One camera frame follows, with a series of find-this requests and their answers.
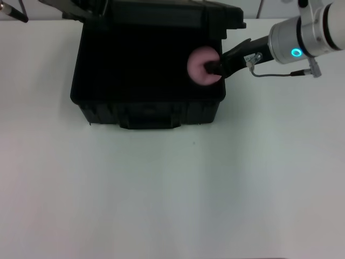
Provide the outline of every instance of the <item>blue led light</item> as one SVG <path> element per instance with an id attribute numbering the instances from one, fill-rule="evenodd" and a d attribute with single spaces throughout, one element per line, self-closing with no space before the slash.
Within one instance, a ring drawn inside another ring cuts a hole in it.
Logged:
<path id="1" fill-rule="evenodd" d="M 300 57 L 300 56 L 302 56 L 302 51 L 300 50 L 300 49 L 293 49 L 292 51 L 291 51 L 291 55 L 293 55 L 294 57 Z"/>

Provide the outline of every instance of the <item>black cable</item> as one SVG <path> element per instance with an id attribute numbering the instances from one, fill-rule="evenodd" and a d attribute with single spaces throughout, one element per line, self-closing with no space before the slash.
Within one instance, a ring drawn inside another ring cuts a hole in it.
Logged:
<path id="1" fill-rule="evenodd" d="M 22 8 L 23 14 L 25 14 L 25 16 L 27 16 L 23 0 L 18 0 L 18 2 L 19 2 L 19 5 L 20 5 L 20 8 Z"/>
<path id="2" fill-rule="evenodd" d="M 290 74 L 255 74 L 252 69 L 250 69 L 252 75 L 255 77 L 290 77 Z"/>
<path id="3" fill-rule="evenodd" d="M 260 2 L 258 14 L 257 14 L 257 19 L 260 18 L 261 11 L 263 10 L 263 6 L 264 6 L 264 1 L 265 1 L 265 0 L 261 0 L 261 2 Z"/>
<path id="4" fill-rule="evenodd" d="M 306 76 L 308 74 L 311 74 L 310 69 L 303 69 L 291 72 L 290 74 L 255 74 L 254 73 L 254 67 L 250 68 L 250 72 L 255 77 L 300 77 L 300 76 Z"/>

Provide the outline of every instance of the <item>black box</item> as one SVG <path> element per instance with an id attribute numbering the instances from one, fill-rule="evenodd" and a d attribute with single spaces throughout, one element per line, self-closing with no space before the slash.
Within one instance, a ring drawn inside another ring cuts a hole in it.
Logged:
<path id="1" fill-rule="evenodd" d="M 226 29 L 245 28 L 240 8 L 215 2 L 113 1 L 106 21 L 85 21 L 71 99 L 90 123 L 175 128 L 213 122 L 224 80 L 195 84 L 193 50 L 222 54 Z"/>

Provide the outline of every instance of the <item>white table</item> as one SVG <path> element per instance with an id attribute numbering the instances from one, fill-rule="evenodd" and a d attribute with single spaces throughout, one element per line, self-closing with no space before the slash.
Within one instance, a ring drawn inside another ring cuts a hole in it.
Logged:
<path id="1" fill-rule="evenodd" d="M 128 131 L 70 101 L 81 27 L 0 22 L 1 258 L 345 258 L 345 52 L 318 80 L 239 71 L 211 125 Z"/>

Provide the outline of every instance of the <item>pink object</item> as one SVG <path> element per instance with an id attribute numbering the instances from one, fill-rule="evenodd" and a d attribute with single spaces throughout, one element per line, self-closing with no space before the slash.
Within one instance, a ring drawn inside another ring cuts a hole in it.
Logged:
<path id="1" fill-rule="evenodd" d="M 199 47 L 191 53 L 187 62 L 189 77 L 199 85 L 212 85 L 219 81 L 222 76 L 217 74 L 208 74 L 204 64 L 209 61 L 220 60 L 218 52 L 209 47 Z"/>

